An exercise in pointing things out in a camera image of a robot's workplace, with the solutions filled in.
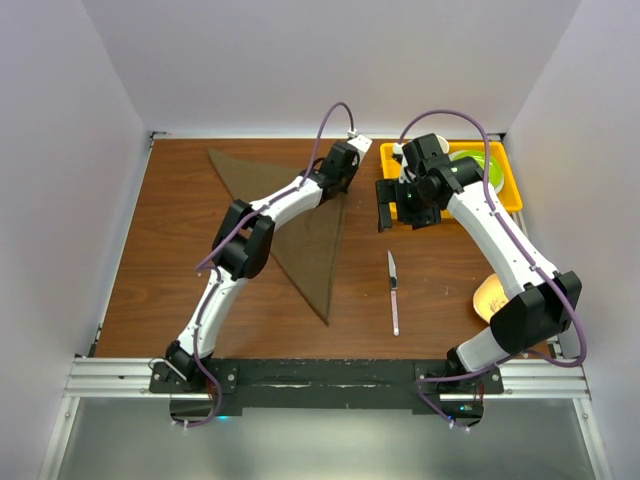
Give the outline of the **brown cloth napkin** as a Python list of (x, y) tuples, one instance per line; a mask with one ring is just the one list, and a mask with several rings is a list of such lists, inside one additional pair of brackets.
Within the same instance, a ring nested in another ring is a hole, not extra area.
[[(265, 198), (300, 173), (292, 167), (236, 159), (215, 149), (208, 155), (234, 200)], [(340, 194), (303, 212), (278, 228), (271, 245), (271, 255), (324, 324), (329, 323), (346, 207), (347, 197)]]

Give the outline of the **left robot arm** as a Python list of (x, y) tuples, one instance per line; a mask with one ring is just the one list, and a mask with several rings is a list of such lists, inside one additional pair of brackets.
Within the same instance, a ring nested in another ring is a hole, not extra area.
[(215, 350), (219, 330), (236, 297), (265, 267), (276, 231), (287, 222), (347, 191), (371, 139), (353, 134), (335, 142), (318, 167), (308, 166), (283, 188), (245, 202), (234, 201), (197, 268), (210, 272), (204, 292), (184, 330), (167, 348), (165, 364), (185, 392), (207, 380), (203, 361)]

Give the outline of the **knife with pink handle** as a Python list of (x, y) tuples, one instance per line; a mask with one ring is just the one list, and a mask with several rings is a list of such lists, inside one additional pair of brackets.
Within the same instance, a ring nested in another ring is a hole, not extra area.
[(397, 303), (398, 277), (397, 277), (395, 259), (390, 250), (387, 251), (387, 260), (388, 260), (388, 272), (389, 272), (389, 282), (390, 282), (392, 330), (393, 330), (394, 336), (399, 336), (400, 328), (399, 328), (399, 315), (398, 315), (398, 303)]

